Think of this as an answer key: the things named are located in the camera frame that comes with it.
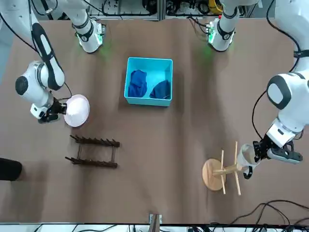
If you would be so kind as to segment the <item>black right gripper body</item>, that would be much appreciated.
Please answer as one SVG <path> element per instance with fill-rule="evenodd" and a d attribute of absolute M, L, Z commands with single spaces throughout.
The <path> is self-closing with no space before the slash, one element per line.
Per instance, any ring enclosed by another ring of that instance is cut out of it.
<path fill-rule="evenodd" d="M 63 113 L 62 104 L 56 98 L 53 98 L 53 104 L 48 109 L 48 114 L 62 114 L 62 113 Z"/>

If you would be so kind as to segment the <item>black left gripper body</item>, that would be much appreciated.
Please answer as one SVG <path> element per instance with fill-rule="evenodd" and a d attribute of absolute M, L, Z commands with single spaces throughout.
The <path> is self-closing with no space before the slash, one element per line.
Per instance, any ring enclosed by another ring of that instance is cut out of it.
<path fill-rule="evenodd" d="M 273 148 L 273 141 L 269 138 L 267 134 L 264 135 L 264 137 L 260 140 L 260 148 L 265 147 L 267 148 L 267 152 Z"/>

